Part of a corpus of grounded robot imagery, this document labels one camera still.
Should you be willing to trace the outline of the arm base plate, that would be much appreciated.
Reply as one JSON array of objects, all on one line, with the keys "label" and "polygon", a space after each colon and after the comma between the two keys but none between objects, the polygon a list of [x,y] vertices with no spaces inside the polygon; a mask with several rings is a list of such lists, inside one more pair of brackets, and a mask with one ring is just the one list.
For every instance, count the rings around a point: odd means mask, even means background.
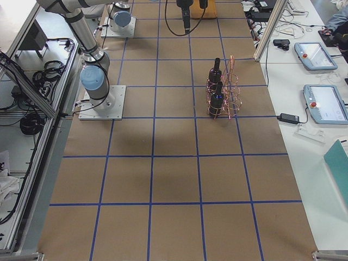
[{"label": "arm base plate", "polygon": [[133,38],[135,32],[136,17],[131,17],[131,21],[125,27],[120,27],[114,23],[113,20],[109,18],[104,19],[104,25],[108,27],[103,27],[101,32],[102,38]]},{"label": "arm base plate", "polygon": [[80,120],[122,120],[126,95],[125,85],[111,85],[109,94],[103,103],[91,100],[87,91],[78,118]]}]

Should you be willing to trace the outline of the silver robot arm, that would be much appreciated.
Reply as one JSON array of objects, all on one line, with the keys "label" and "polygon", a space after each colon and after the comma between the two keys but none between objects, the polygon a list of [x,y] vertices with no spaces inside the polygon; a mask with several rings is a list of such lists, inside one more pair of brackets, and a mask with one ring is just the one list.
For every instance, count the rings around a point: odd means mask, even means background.
[{"label": "silver robot arm", "polygon": [[82,9],[110,2],[37,1],[46,12],[62,16],[81,45],[86,67],[80,73],[80,81],[89,95],[92,108],[97,109],[109,109],[115,103],[108,80],[110,60],[89,29]]},{"label": "silver robot arm", "polygon": [[[191,16],[190,16],[190,7],[193,5],[194,1],[184,1],[179,0],[176,1],[176,5],[181,9],[182,12],[182,21],[184,26],[184,34],[177,34],[175,33],[169,26],[166,16],[166,7],[167,3],[165,4],[165,23],[168,28],[168,30],[175,36],[186,36],[190,34],[191,32]],[[128,1],[117,1],[112,2],[112,4],[108,7],[108,18],[110,18],[113,22],[113,28],[116,29],[117,27],[124,28],[128,26],[131,22],[131,14],[129,12],[130,5]]]}]

